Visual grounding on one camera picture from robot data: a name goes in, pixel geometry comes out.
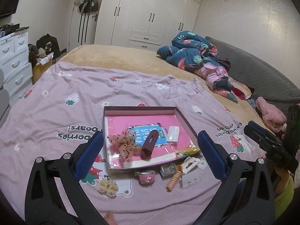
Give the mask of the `left hand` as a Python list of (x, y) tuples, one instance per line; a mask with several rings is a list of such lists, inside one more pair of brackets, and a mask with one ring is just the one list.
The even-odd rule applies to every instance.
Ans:
[(116, 221), (114, 220), (114, 215), (110, 211), (106, 213), (104, 219), (109, 225), (117, 225)]

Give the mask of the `green sleeve right forearm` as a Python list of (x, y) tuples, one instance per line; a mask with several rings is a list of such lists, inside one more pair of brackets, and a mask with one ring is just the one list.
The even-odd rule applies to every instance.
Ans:
[(277, 220), (283, 212), (287, 209), (289, 204), (291, 203), (294, 195), (294, 182), (293, 178), (289, 177), (289, 181), (287, 184), (287, 188), (274, 198), (275, 202), (275, 220)]

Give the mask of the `right hand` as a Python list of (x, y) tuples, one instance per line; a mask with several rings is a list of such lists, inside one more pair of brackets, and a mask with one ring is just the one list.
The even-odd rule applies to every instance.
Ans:
[(267, 169), (271, 175), (271, 180), (273, 183), (274, 196), (277, 197), (282, 194), (289, 184), (290, 173), (288, 170), (277, 167), (272, 160), (269, 160), (265, 155), (261, 157), (266, 165)]

